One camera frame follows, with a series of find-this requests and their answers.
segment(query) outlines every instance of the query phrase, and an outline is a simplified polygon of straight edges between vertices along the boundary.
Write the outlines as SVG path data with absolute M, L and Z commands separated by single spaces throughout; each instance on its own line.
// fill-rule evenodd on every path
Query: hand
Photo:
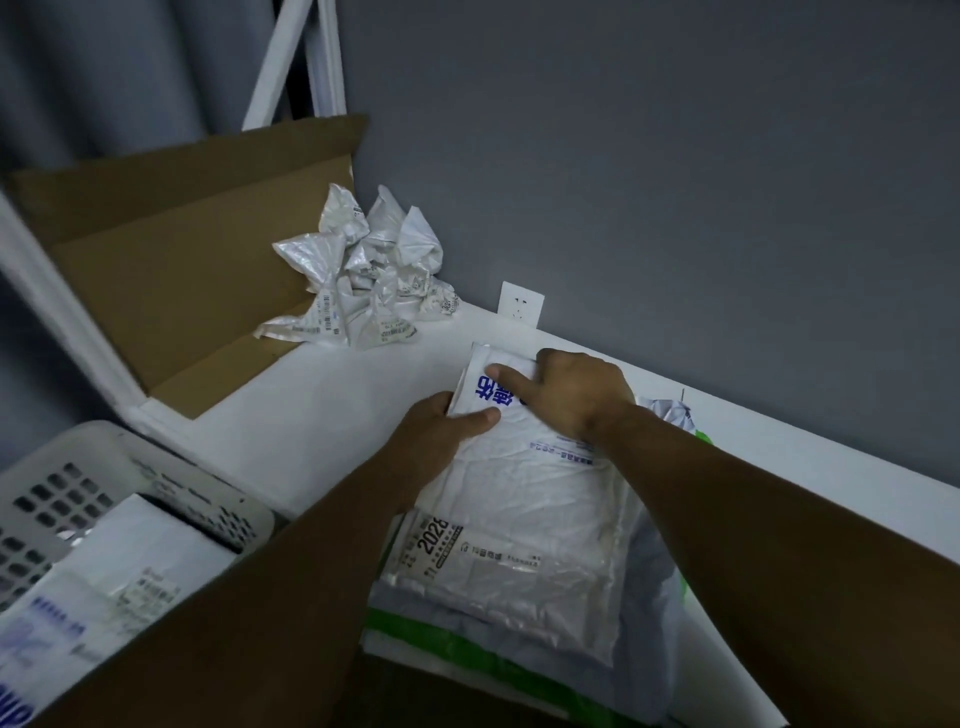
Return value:
M 535 381 L 503 364 L 485 372 L 562 435 L 594 444 L 604 416 L 636 403 L 618 366 L 585 353 L 541 349 Z
M 420 490 L 450 464 L 460 443 L 500 422 L 496 407 L 447 417 L 452 397 L 452 392 L 438 392 L 414 404 L 387 444 L 369 461 L 400 487 L 404 508 L 409 508 Z

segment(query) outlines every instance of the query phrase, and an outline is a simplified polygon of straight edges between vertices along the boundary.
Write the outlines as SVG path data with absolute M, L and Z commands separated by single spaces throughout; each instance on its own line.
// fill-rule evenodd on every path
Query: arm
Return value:
M 724 639 L 795 726 L 960 725 L 960 568 L 634 404 L 613 364 L 487 374 L 602 449 Z
M 356 650 L 395 513 L 496 408 L 415 404 L 389 442 L 266 546 L 154 624 L 50 706 L 43 726 L 323 725 Z

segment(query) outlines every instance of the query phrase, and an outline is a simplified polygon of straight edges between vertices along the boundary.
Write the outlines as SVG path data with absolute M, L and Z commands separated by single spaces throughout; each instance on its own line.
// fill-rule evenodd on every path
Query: crumpled plastic bag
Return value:
M 397 314 L 397 298 L 396 269 L 387 268 L 373 285 L 367 319 L 353 342 L 357 349 L 364 351 L 394 342 L 414 342 L 419 338 L 417 327 Z
M 453 286 L 433 279 L 427 288 L 426 296 L 420 302 L 417 318 L 420 321 L 448 320 L 459 307 L 460 297 L 453 291 Z
M 320 214 L 320 232 L 339 232 L 347 246 L 353 245 L 370 232 L 363 209 L 357 205 L 353 193 L 339 184 L 330 184 L 324 211 Z
M 340 294 L 340 307 L 348 323 L 370 305 L 370 291 L 354 291 L 347 276 L 337 279 L 337 293 Z
M 690 408 L 683 402 L 677 400 L 648 400 L 645 397 L 640 398 L 640 406 L 646 407 L 661 420 L 676 425 L 684 432 L 694 433 L 697 431 L 693 418 L 690 416 Z
M 350 281 L 350 287 L 354 289 L 370 291 L 373 289 L 373 284 L 376 283 L 376 280 L 368 276 L 361 276 L 353 271 L 347 271 L 347 277 Z
M 347 346 L 347 321 L 337 295 L 337 276 L 345 247 L 344 236 L 339 232 L 308 232 L 274 243 L 277 254 L 307 277 L 309 288 L 317 292 L 317 297 L 302 316 L 277 316 L 258 326 L 253 335 Z
M 365 238 L 367 242 L 388 248 L 395 245 L 400 237 L 400 227 L 406 219 L 407 213 L 396 201 L 386 186 L 380 184 L 377 188 L 376 200 L 367 215 L 370 233 Z
M 444 263 L 444 248 L 419 207 L 411 207 L 396 241 L 397 267 L 422 263 L 430 273 L 437 273 Z
M 389 262 L 387 252 L 365 237 L 350 249 L 344 269 L 359 277 L 376 280 L 380 277 L 380 271 L 386 268 Z

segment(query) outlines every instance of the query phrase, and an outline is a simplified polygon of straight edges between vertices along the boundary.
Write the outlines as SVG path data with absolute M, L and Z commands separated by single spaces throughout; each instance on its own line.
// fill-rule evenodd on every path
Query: stack of packages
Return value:
M 430 653 L 467 669 L 445 674 L 481 688 L 493 677 L 587 725 L 659 722 L 676 674 L 676 566 L 613 464 L 496 385 L 493 363 L 536 369 L 474 345 L 449 414 L 493 405 L 500 422 L 464 442 L 404 518 L 364 645 L 423 667 Z M 641 404 L 695 430 L 680 402 Z
M 435 279 L 444 249 L 418 207 L 404 212 L 380 185 L 369 215 L 352 193 L 330 186 L 318 232 L 274 243 L 316 294 L 301 316 L 279 316 L 254 336 L 360 350 L 416 341 L 415 321 L 448 320 L 460 305 Z

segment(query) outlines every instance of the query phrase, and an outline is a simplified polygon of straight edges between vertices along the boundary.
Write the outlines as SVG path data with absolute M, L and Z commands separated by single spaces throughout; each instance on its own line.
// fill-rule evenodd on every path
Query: gray curtain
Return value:
M 239 132 L 271 0 L 0 0 L 7 168 Z
M 271 0 L 0 0 L 0 168 L 239 132 L 274 22 Z M 0 471 L 97 418 L 110 408 L 0 276 Z

